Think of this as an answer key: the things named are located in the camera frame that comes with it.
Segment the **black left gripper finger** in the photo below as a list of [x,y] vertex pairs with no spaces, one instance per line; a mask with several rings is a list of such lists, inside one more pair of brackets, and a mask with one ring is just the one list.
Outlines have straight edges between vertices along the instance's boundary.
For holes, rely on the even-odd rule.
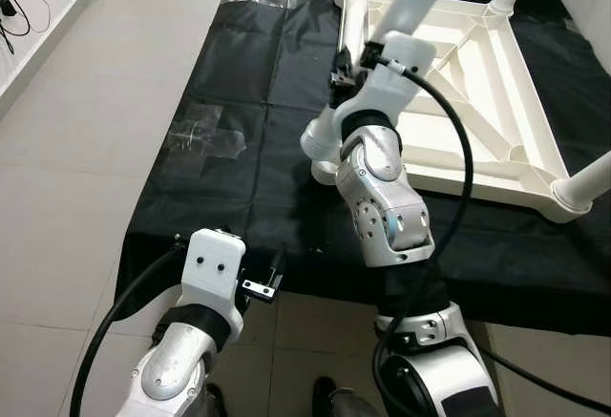
[[263,301],[274,301],[286,270],[286,251],[278,250],[266,264],[245,267],[263,284]]

